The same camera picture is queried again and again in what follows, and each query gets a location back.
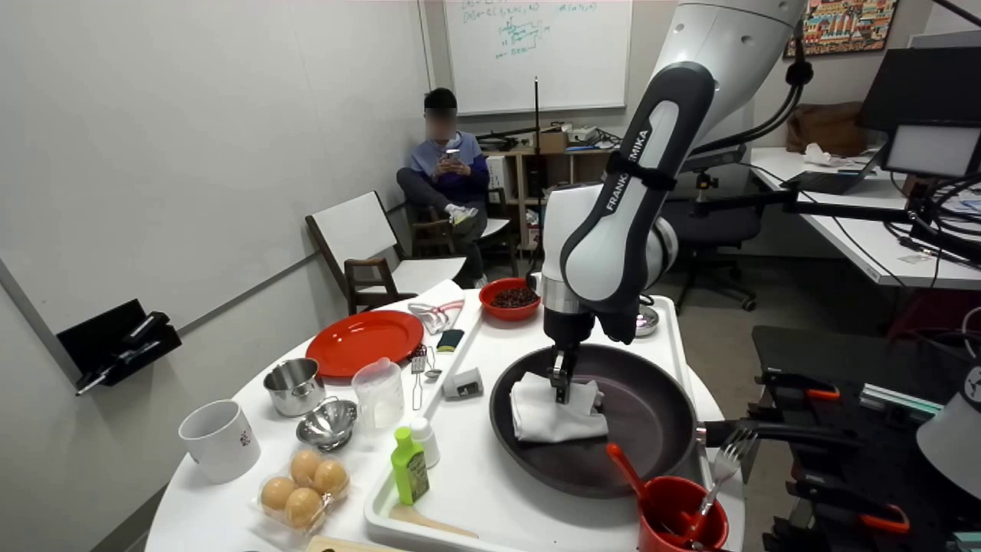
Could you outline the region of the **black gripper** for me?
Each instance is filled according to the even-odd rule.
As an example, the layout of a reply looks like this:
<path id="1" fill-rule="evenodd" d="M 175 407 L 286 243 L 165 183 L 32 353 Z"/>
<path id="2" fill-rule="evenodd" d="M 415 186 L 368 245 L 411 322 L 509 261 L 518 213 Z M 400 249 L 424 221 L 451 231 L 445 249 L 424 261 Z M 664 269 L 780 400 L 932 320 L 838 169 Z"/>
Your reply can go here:
<path id="1" fill-rule="evenodd" d="M 554 400 L 565 401 L 577 369 L 577 353 L 594 326 L 593 314 L 547 314 L 547 335 L 554 341 L 552 386 Z"/>

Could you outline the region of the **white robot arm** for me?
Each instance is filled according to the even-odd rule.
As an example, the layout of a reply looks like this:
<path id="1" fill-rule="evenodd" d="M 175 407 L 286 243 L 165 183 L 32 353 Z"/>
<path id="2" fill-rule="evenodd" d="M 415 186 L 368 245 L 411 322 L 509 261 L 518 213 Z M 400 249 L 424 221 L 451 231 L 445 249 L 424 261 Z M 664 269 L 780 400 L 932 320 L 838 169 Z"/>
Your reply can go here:
<path id="1" fill-rule="evenodd" d="M 807 0 L 677 0 L 603 178 L 547 198 L 538 284 L 558 401 L 570 397 L 593 326 L 611 341 L 634 341 L 636 297 L 677 254 L 660 213 L 682 163 L 755 98 L 804 17 Z"/>

